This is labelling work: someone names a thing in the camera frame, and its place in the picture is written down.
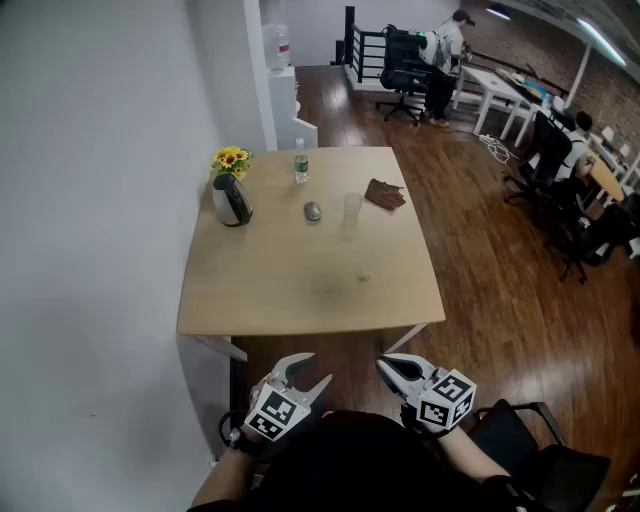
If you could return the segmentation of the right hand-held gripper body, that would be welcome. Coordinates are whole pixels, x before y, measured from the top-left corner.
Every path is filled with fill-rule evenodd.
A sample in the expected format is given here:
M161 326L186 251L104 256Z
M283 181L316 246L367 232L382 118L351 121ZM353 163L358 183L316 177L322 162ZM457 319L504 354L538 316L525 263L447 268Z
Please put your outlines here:
M429 380L408 398L415 408L415 418L434 434L455 428L470 412L476 384L458 370L444 372L437 380Z

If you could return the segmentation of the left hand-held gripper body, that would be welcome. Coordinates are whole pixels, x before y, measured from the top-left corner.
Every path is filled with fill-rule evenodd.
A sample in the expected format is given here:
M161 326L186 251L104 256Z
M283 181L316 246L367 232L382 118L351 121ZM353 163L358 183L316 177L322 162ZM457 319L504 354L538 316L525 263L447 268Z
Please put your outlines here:
M279 440L311 413L309 393L289 384L291 372L272 371L250 393L244 425L266 440Z

